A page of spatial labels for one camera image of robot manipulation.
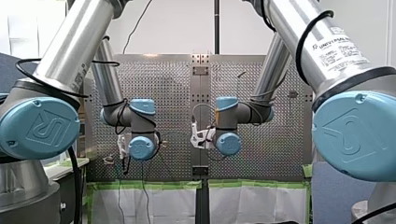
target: pegboard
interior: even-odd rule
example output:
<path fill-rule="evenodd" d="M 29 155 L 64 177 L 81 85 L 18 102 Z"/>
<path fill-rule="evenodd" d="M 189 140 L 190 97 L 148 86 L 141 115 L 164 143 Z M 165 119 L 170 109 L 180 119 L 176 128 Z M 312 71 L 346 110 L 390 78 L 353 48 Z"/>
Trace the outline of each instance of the pegboard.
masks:
<path fill-rule="evenodd" d="M 124 97 L 131 99 L 151 98 L 156 105 L 157 130 L 168 143 L 158 156 L 145 162 L 144 176 L 150 180 L 191 180 L 190 151 L 190 76 L 189 56 L 167 55 L 146 57 L 143 55 L 119 55 L 117 69 Z M 140 179 L 142 162 L 131 160 L 130 172 L 123 175 L 114 127 L 103 124 L 99 113 L 102 109 L 99 92 L 92 84 L 85 90 L 92 96 L 91 138 L 95 158 L 88 169 L 89 181 L 111 179 Z M 113 165 L 105 165 L 103 158 L 112 155 Z"/>
<path fill-rule="evenodd" d="M 211 56 L 213 106 L 219 96 L 238 96 L 240 101 L 248 101 L 262 68 L 258 57 Z M 274 119 L 260 127 L 239 124 L 240 153 L 223 161 L 209 160 L 209 177 L 302 179 L 302 164 L 311 160 L 311 100 L 311 90 L 300 80 L 292 63 L 276 94 Z M 210 155 L 220 158 L 217 151 L 211 151 Z"/>
<path fill-rule="evenodd" d="M 205 62 L 210 73 L 203 78 L 208 81 L 201 79 L 196 82 L 191 55 L 117 55 L 115 58 L 121 64 L 118 74 L 124 97 L 152 98 L 155 101 L 158 131 L 169 143 L 153 161 L 145 162 L 144 173 L 150 180 L 162 181 L 192 179 L 192 164 L 197 162 L 194 150 L 198 150 L 191 148 L 190 144 L 191 108 L 196 104 L 191 101 L 195 90 L 200 90 L 203 96 L 210 96 L 208 103 L 212 105 L 218 96 L 224 95 L 248 100 L 264 59 L 263 56 L 212 55 L 208 63 Z M 246 73 L 238 79 L 237 75 L 242 72 Z M 197 85 L 205 87 L 196 89 Z M 106 126 L 99 118 L 102 104 L 94 81 L 84 87 L 85 93 L 91 96 L 86 102 L 89 114 L 87 147 L 95 152 L 88 167 L 88 180 L 140 179 L 142 163 L 139 161 L 131 160 L 127 176 L 121 173 L 117 136 L 114 128 Z M 297 91 L 297 98 L 289 98 L 290 91 Z M 261 127 L 239 125 L 243 140 L 240 154 L 224 161 L 204 163 L 205 160 L 199 160 L 201 165 L 209 166 L 209 177 L 301 179 L 302 165 L 310 162 L 312 113 L 309 99 L 312 99 L 309 88 L 300 81 L 295 67 L 291 66 L 277 94 L 274 120 Z M 215 149 L 209 153 L 215 158 L 218 156 Z M 103 158 L 109 155 L 115 158 L 115 164 L 104 165 Z"/>

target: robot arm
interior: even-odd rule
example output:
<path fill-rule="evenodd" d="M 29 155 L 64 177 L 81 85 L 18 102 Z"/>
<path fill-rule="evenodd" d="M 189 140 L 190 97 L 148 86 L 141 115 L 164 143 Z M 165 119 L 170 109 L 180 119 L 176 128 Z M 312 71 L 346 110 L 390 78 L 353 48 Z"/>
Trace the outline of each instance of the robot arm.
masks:
<path fill-rule="evenodd" d="M 96 61 L 113 61 L 108 40 L 107 36 L 103 38 L 94 57 Z M 151 159 L 161 141 L 160 135 L 155 131 L 154 101 L 133 99 L 128 104 L 123 98 L 114 66 L 94 63 L 92 71 L 104 107 L 101 111 L 102 122 L 116 128 L 131 127 L 132 140 L 128 144 L 129 154 L 138 161 Z"/>
<path fill-rule="evenodd" d="M 334 24 L 332 12 L 323 11 L 316 0 L 249 2 L 260 15 L 265 12 L 276 34 L 250 106 L 244 108 L 235 97 L 217 100 L 214 141 L 220 152 L 233 155 L 239 151 L 237 124 L 258 122 L 253 116 L 259 113 L 248 111 L 263 92 L 274 87 L 270 88 L 271 83 L 278 83 L 290 54 L 300 77 L 316 95 L 312 134 L 323 158 L 358 179 L 395 181 L 396 92 L 389 83 L 395 83 L 396 70 L 374 67 Z M 271 119 L 265 113 L 272 111 L 270 105 L 261 110 L 256 106 L 256 110 L 265 121 Z"/>
<path fill-rule="evenodd" d="M 126 2 L 74 3 L 33 73 L 39 82 L 30 78 L 18 80 L 0 106 L 0 156 L 43 160 L 61 154 L 73 144 L 79 133 L 76 96 L 94 57 L 111 61 L 108 39 L 103 36 Z M 104 104 L 104 121 L 112 126 L 131 127 L 130 154 L 137 160 L 150 158 L 159 143 L 154 130 L 154 102 L 143 99 L 128 104 L 123 100 L 114 67 L 98 63 L 92 70 Z"/>

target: black cable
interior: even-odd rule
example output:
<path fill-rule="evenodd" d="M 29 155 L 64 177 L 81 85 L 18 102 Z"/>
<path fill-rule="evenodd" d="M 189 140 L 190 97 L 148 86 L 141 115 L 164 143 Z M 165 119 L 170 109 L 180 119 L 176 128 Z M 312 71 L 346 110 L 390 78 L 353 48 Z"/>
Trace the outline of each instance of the black cable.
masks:
<path fill-rule="evenodd" d="M 137 26 L 139 25 L 139 23 L 140 23 L 140 21 L 142 20 L 143 16 L 146 14 L 146 11 L 148 10 L 149 5 L 151 4 L 151 2 L 152 2 L 152 0 L 149 0 L 149 1 L 148 1 L 148 4 L 146 5 L 145 10 L 143 10 L 142 15 L 140 15 L 139 19 L 137 20 L 137 23 L 136 23 L 136 25 L 134 26 L 134 29 L 133 29 L 132 32 L 128 35 L 128 40 L 127 40 L 126 43 L 125 43 L 125 46 L 124 46 L 123 51 L 122 51 L 122 54 L 125 54 L 125 50 L 126 50 L 126 48 L 128 47 L 128 45 L 129 45 L 129 41 L 131 40 L 131 36 L 132 36 L 132 35 L 134 34 L 134 32 L 136 31 Z"/>
<path fill-rule="evenodd" d="M 270 28 L 270 30 L 276 32 L 275 27 L 271 24 L 270 20 L 268 19 L 267 15 L 265 14 L 264 0 L 262 0 L 260 7 L 262 8 L 262 18 L 264 19 L 265 24 L 268 26 L 268 28 Z"/>
<path fill-rule="evenodd" d="M 125 215 L 124 215 L 123 209 L 121 208 L 121 205 L 120 205 L 120 198 L 121 198 L 120 189 L 121 189 L 121 180 L 120 180 L 120 184 L 119 184 L 119 209 L 120 209 L 121 215 L 122 215 L 122 224 L 125 224 Z"/>
<path fill-rule="evenodd" d="M 2 105 L 7 99 L 7 95 L 0 96 L 0 105 Z"/>
<path fill-rule="evenodd" d="M 314 28 L 314 26 L 318 23 L 318 21 L 321 21 L 327 17 L 333 17 L 333 16 L 334 16 L 334 12 L 331 10 L 326 10 L 326 11 L 320 13 L 316 18 L 314 18 L 311 22 L 308 23 L 303 34 L 300 37 L 300 40 L 298 41 L 297 50 L 296 50 L 296 68 L 297 68 L 298 75 L 303 80 L 303 82 L 306 83 L 306 85 L 309 85 L 309 84 L 305 78 L 303 68 L 301 67 L 301 57 L 303 54 L 304 42 L 305 42 L 306 38 L 308 37 L 309 33 Z"/>
<path fill-rule="evenodd" d="M 102 63 L 102 64 L 112 64 L 113 67 L 120 66 L 120 63 L 118 63 L 118 62 L 103 62 L 103 61 L 96 61 L 96 60 L 93 60 L 92 62 L 93 63 Z"/>
<path fill-rule="evenodd" d="M 213 158 L 213 157 L 210 156 L 209 151 L 206 151 L 206 142 L 210 142 L 210 140 L 207 139 L 207 136 L 209 135 L 210 129 L 212 129 L 212 128 L 215 127 L 215 126 L 213 126 L 214 124 L 215 124 L 215 121 L 213 121 L 213 122 L 212 122 L 212 125 L 210 125 L 210 126 L 207 128 L 207 132 L 206 132 L 206 136 L 205 136 L 205 141 L 204 141 L 204 152 L 205 152 L 206 156 L 207 156 L 211 161 L 224 161 L 224 160 L 227 158 L 227 156 L 223 156 L 223 157 L 221 157 L 221 159 L 215 159 L 215 158 Z M 215 149 L 219 150 L 219 149 L 216 147 L 216 143 L 213 143 L 213 147 L 214 147 Z"/>
<path fill-rule="evenodd" d="M 75 179 L 75 214 L 74 214 L 74 222 L 75 224 L 79 224 L 79 214 L 81 211 L 81 176 L 79 173 L 78 169 L 78 162 L 76 158 L 76 154 L 74 153 L 74 150 L 72 147 L 67 149 L 67 152 L 69 153 L 70 161 L 72 162 L 72 168 L 73 168 L 73 174 L 74 174 L 74 179 Z"/>
<path fill-rule="evenodd" d="M 125 131 L 125 129 L 126 129 L 126 127 L 122 127 L 121 131 L 119 131 L 119 126 L 122 125 L 122 123 L 121 123 L 122 114 L 123 114 L 123 112 L 124 112 L 126 106 L 129 105 L 128 99 L 127 99 L 127 98 L 124 98 L 123 101 L 124 101 L 124 105 L 122 106 L 121 109 L 119 109 L 119 112 L 117 113 L 117 122 L 116 122 L 116 126 L 114 127 L 114 132 L 115 132 L 116 134 L 121 134 L 121 133 L 123 133 L 123 131 Z"/>
<path fill-rule="evenodd" d="M 148 194 L 148 192 L 146 191 L 146 187 L 145 187 L 145 177 L 144 177 L 144 166 L 143 166 L 143 161 L 142 161 L 142 173 L 141 173 L 141 175 L 142 175 L 142 188 L 143 188 L 143 191 L 145 192 L 145 194 L 146 194 L 146 198 L 147 198 L 147 203 L 146 203 L 146 213 L 147 213 L 147 215 L 148 215 L 148 224 L 151 224 L 151 220 L 150 220 L 150 218 L 149 218 L 149 194 Z"/>
<path fill-rule="evenodd" d="M 390 210 L 393 210 L 395 208 L 396 208 L 396 203 L 391 203 L 391 204 L 389 204 L 387 206 L 379 208 L 379 209 L 377 209 L 377 210 L 365 215 L 364 217 L 361 217 L 361 218 L 355 220 L 354 222 L 352 222 L 352 224 L 363 224 L 363 222 L 366 221 L 367 219 L 370 219 L 372 217 L 376 217 L 378 215 L 386 213 L 386 212 L 388 212 Z"/>
<path fill-rule="evenodd" d="M 22 60 L 17 61 L 15 63 L 15 66 L 17 67 L 18 71 L 20 71 L 24 76 L 29 77 L 30 79 L 32 79 L 36 83 L 38 83 L 38 84 L 40 84 L 42 86 L 45 86 L 45 87 L 47 87 L 47 88 L 49 88 L 51 90 L 59 91 L 59 92 L 62 92 L 64 94 L 71 95 L 71 96 L 76 96 L 76 97 L 81 97 L 81 98 L 88 98 L 87 95 L 81 95 L 81 94 L 78 94 L 78 93 L 75 93 L 75 92 L 64 91 L 64 90 L 61 90 L 59 88 L 53 87 L 50 84 L 48 84 L 47 82 L 44 82 L 44 81 L 40 80 L 39 78 L 33 76 L 32 74 L 30 74 L 28 71 L 26 71 L 24 68 L 21 67 L 21 65 L 23 63 L 40 62 L 40 61 L 41 61 L 40 58 L 22 59 Z M 92 61 L 92 62 L 93 63 L 104 63 L 104 64 L 115 64 L 114 66 L 119 66 L 120 65 L 120 63 L 117 63 L 117 62 L 100 62 L 100 61 Z"/>
<path fill-rule="evenodd" d="M 129 157 L 128 159 L 128 165 L 125 169 L 125 158 L 122 159 L 122 173 L 124 175 L 128 175 L 129 174 L 129 166 L 131 165 L 131 157 Z"/>

